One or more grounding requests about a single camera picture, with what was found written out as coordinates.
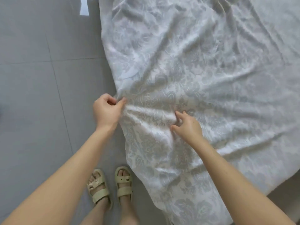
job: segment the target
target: person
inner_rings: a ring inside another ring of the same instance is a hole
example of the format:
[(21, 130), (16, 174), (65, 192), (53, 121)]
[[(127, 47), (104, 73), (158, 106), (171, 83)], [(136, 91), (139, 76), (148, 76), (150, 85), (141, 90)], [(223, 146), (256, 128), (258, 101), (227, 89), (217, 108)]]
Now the person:
[[(102, 224), (103, 216), (112, 207), (105, 177), (96, 166), (103, 146), (114, 133), (126, 104), (108, 94), (93, 105), (96, 130), (83, 146), (3, 221), (2, 225), (69, 224), (81, 194), (86, 187), (93, 196), (95, 207), (82, 225)], [(225, 206), (236, 225), (294, 224), (275, 204), (257, 190), (238, 170), (230, 165), (203, 137), (199, 122), (186, 112), (175, 112), (181, 126), (171, 125), (171, 131), (188, 143), (202, 159)], [(121, 225), (139, 224), (131, 203), (130, 170), (120, 167), (115, 180), (121, 205)]]

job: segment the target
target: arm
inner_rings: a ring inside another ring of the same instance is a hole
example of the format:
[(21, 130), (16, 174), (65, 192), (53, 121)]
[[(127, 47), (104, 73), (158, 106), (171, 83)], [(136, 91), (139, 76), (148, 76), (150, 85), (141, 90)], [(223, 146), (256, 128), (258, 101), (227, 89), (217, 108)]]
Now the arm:
[(199, 122), (186, 112), (176, 111), (183, 121), (171, 126), (200, 156), (236, 225), (294, 225), (272, 201), (230, 165), (202, 135)]
[(93, 105), (97, 122), (95, 132), (63, 166), (24, 200), (2, 225), (69, 224), (86, 188), (87, 180), (99, 161), (103, 146), (118, 124), (125, 103), (125, 98), (117, 103), (108, 94), (96, 100)]

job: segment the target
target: floral pattern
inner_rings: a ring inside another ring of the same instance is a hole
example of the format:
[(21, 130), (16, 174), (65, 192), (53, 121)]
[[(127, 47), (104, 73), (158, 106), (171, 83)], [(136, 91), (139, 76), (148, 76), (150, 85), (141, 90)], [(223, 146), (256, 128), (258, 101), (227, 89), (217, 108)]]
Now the floral pattern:
[(175, 110), (264, 194), (300, 168), (300, 0), (99, 0), (127, 162), (172, 223), (232, 219)]

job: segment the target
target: sandal strap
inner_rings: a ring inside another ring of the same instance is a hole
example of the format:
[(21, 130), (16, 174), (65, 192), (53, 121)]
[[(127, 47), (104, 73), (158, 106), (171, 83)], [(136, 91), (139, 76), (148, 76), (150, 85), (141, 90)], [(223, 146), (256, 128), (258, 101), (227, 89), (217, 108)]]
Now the sandal strap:
[(109, 196), (109, 191), (108, 189), (101, 189), (98, 192), (96, 192), (92, 198), (93, 198), (93, 203), (96, 204), (99, 200), (101, 200), (103, 197)]
[(99, 185), (104, 183), (104, 178), (100, 176), (99, 178), (95, 179), (93, 182), (88, 184), (89, 192), (95, 188), (97, 188)]
[(117, 196), (118, 197), (122, 197), (122, 196), (125, 196), (125, 195), (130, 195), (130, 194), (132, 194), (132, 187), (131, 186), (125, 186), (125, 187), (119, 188), (118, 191), (117, 191)]
[(131, 182), (131, 175), (129, 176), (117, 176), (115, 178), (116, 183), (128, 183)]

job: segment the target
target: footwear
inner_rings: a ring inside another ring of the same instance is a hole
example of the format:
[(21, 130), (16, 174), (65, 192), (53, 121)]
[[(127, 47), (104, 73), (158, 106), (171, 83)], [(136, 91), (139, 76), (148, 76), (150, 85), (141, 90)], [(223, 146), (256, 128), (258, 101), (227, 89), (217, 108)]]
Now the footwear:
[[(128, 176), (118, 176), (120, 170), (126, 170), (128, 172)], [(118, 184), (120, 183), (130, 183), (130, 186), (125, 186), (119, 188)], [(120, 202), (120, 197), (125, 195), (130, 195), (130, 201), (132, 201), (132, 175), (131, 171), (126, 166), (120, 166), (115, 170), (115, 184), (117, 186), (117, 196)]]
[[(113, 202), (111, 200), (110, 197), (110, 193), (107, 189), (107, 185), (105, 182), (105, 177), (104, 177), (104, 173), (102, 172), (102, 170), (100, 169), (95, 169), (93, 171), (94, 172), (98, 172), (100, 177), (96, 178), (94, 181), (92, 181), (87, 185), (88, 188), (88, 193), (91, 195), (92, 199), (93, 199), (93, 203), (97, 204), (98, 201), (100, 201), (102, 198), (107, 197), (109, 202), (110, 202), (110, 208), (108, 210), (110, 210), (113, 207)], [(104, 189), (100, 189), (99, 191), (97, 191), (94, 195), (91, 194), (91, 191), (96, 189), (98, 186), (104, 184), (105, 188)]]

